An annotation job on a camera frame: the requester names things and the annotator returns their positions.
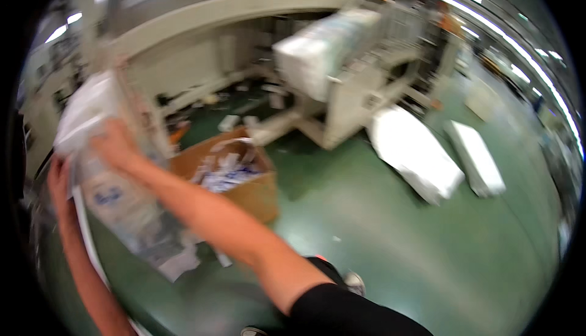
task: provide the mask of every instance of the black sleeve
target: black sleeve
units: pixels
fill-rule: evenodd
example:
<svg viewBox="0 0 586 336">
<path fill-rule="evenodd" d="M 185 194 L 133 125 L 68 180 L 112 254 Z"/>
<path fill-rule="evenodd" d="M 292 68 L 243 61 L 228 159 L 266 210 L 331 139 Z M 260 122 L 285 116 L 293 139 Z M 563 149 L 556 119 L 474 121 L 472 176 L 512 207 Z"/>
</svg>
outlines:
<svg viewBox="0 0 586 336">
<path fill-rule="evenodd" d="M 290 316 L 303 334 L 431 336 L 411 318 L 335 284 L 308 290 L 293 304 Z"/>
</svg>

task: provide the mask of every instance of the white package on floor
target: white package on floor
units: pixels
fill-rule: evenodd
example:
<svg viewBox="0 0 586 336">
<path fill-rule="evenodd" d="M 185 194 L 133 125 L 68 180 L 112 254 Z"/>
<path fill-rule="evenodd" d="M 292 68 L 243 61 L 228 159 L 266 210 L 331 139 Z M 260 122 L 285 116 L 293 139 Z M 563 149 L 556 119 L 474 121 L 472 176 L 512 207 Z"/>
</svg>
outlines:
<svg viewBox="0 0 586 336">
<path fill-rule="evenodd" d="M 429 129 L 399 106 L 378 111 L 368 133 L 378 156 L 430 204 L 449 199 L 464 179 Z"/>
<path fill-rule="evenodd" d="M 198 263 L 193 246 L 186 246 L 182 239 L 183 226 L 152 194 L 102 164 L 88 144 L 106 118 L 120 117 L 143 153 L 165 165 L 165 158 L 143 128 L 143 115 L 135 107 L 115 72 L 93 75 L 69 98 L 53 145 L 57 155 L 72 155 L 72 184 L 81 187 L 87 208 L 131 252 L 175 281 Z"/>
<path fill-rule="evenodd" d="M 456 121 L 446 123 L 445 131 L 464 164 L 472 190 L 480 197 L 504 193 L 506 187 L 487 145 L 472 127 Z"/>
<path fill-rule="evenodd" d="M 353 9 L 313 22 L 273 45 L 282 77 L 320 102 L 327 101 L 327 77 L 336 74 L 346 57 L 380 19 L 380 13 Z"/>
</svg>

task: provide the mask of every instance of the forearm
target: forearm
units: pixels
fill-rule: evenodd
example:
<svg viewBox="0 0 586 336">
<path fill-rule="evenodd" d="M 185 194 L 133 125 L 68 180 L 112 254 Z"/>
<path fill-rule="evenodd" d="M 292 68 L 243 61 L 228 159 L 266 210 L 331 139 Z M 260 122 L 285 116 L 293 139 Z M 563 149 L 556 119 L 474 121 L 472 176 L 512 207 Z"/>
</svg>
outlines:
<svg viewBox="0 0 586 336">
<path fill-rule="evenodd" d="M 254 266 L 267 242 L 289 249 L 272 231 L 224 196 L 137 159 L 127 174 L 147 187 L 186 227 L 236 260 Z"/>
<path fill-rule="evenodd" d="M 193 185 L 146 158 L 125 171 L 151 190 L 194 233 L 250 266 L 273 303 L 285 314 L 310 288 L 331 279 L 281 238 L 224 196 Z"/>
<path fill-rule="evenodd" d="M 75 213 L 72 201 L 66 208 Z M 60 215 L 59 234 L 77 292 L 102 335 L 135 335 L 128 318 L 99 278 L 85 250 L 76 215 Z"/>
</svg>

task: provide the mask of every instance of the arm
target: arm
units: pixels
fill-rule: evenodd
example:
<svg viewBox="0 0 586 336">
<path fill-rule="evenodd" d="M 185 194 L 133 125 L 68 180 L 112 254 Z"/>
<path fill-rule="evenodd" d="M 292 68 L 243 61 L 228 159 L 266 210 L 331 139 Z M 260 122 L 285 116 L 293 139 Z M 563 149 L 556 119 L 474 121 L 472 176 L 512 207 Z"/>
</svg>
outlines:
<svg viewBox="0 0 586 336">
<path fill-rule="evenodd" d="M 284 314 L 310 288 L 333 283 L 230 200 L 152 164 L 138 152 L 121 120 L 108 120 L 106 134 L 92 138 L 91 144 L 114 169 L 151 190 L 186 227 L 251 267 Z"/>
<path fill-rule="evenodd" d="M 48 185 L 55 207 L 63 252 L 77 292 L 102 335 L 135 335 L 116 299 L 99 278 L 85 251 L 73 200 L 67 200 L 69 163 L 51 162 Z"/>
</svg>

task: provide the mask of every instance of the black pants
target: black pants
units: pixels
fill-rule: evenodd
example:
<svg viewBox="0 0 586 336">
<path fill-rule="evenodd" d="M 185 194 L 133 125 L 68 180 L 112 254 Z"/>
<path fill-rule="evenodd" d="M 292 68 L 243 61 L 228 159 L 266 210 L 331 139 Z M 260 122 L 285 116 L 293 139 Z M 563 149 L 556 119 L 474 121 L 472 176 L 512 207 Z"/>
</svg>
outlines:
<svg viewBox="0 0 586 336">
<path fill-rule="evenodd" d="M 322 273 L 326 274 L 330 279 L 332 279 L 334 283 L 340 285 L 341 287 L 348 288 L 346 284 L 344 284 L 344 279 L 342 279 L 340 273 L 336 270 L 335 267 L 333 267 L 331 263 L 317 257 L 308 257 L 307 259 L 313 264 L 313 266 L 317 267 Z"/>
<path fill-rule="evenodd" d="M 330 279 L 332 279 L 334 283 L 343 287 L 344 289 L 348 289 L 348 286 L 346 286 L 344 280 L 342 279 L 342 275 L 340 275 L 340 273 L 336 270 L 335 267 L 333 267 L 331 263 L 317 257 L 307 257 L 306 259 L 311 262 L 313 266 L 317 267 L 322 273 L 326 274 Z M 302 335 L 299 332 L 296 332 L 295 325 L 290 322 L 287 316 L 282 314 L 280 311 L 277 311 L 277 313 L 280 315 L 285 328 L 258 328 L 264 332 L 267 332 L 268 336 Z"/>
</svg>

